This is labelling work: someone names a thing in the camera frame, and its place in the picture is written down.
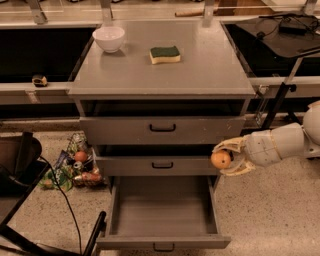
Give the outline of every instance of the green sponge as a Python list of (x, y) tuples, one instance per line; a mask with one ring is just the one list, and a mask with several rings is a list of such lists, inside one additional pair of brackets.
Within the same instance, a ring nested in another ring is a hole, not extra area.
[(152, 64), (179, 62), (181, 59), (180, 52), (176, 46), (151, 48), (150, 58)]

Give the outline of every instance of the speckled floor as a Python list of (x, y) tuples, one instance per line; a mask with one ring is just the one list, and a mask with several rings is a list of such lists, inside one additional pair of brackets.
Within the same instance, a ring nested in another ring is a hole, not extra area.
[[(54, 163), (77, 125), (67, 131), (34, 131), (43, 156)], [(7, 136), (2, 126), (0, 136)], [(320, 160), (285, 159), (239, 177), (222, 177), (216, 191), (217, 219), (232, 241), (224, 250), (102, 251), (108, 256), (318, 256), (320, 252)], [(108, 213), (108, 190), (72, 189), (67, 193), (82, 233), (83, 247), (101, 210)], [(71, 214), (59, 191), (36, 188), (10, 222), (35, 243), (78, 251)], [(3, 239), (0, 244), (9, 245)], [(16, 255), (0, 250), (0, 255)]]

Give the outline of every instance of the metal pole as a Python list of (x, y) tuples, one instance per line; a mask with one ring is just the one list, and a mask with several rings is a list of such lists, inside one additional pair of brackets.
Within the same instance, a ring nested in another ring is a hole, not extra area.
[(205, 0), (204, 1), (204, 18), (212, 19), (214, 9), (214, 0)]
[(301, 65), (301, 62), (303, 60), (303, 57), (300, 57), (296, 60), (296, 63), (294, 64), (291, 72), (290, 72), (290, 75), (284, 80), (284, 83), (285, 84), (290, 84), (292, 79), (294, 78), (294, 76), (296, 75), (297, 71), (298, 71), (298, 68), (300, 67)]
[(112, 20), (111, 0), (100, 0), (103, 23)]
[(307, 15), (312, 15), (316, 8), (317, 0), (307, 0), (302, 11)]
[(48, 21), (46, 15), (41, 9), (39, 0), (28, 0), (28, 4), (30, 6), (33, 20), (35, 23), (44, 24)]

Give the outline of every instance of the drawer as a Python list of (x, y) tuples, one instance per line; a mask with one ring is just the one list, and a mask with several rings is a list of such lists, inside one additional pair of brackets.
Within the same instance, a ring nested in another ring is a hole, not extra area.
[(211, 164), (212, 145), (106, 146), (98, 152), (103, 176), (218, 175)]
[(231, 95), (230, 99), (179, 99), (177, 95), (144, 99), (144, 96), (138, 97), (140, 99), (82, 99), (79, 103), (88, 117), (240, 116), (246, 105), (245, 99), (235, 99)]
[(208, 157), (97, 157), (103, 176), (218, 175)]
[(244, 117), (81, 117), (90, 144), (217, 144), (239, 136)]
[(218, 177), (116, 177), (100, 249), (223, 249), (230, 237), (219, 234), (214, 184)]

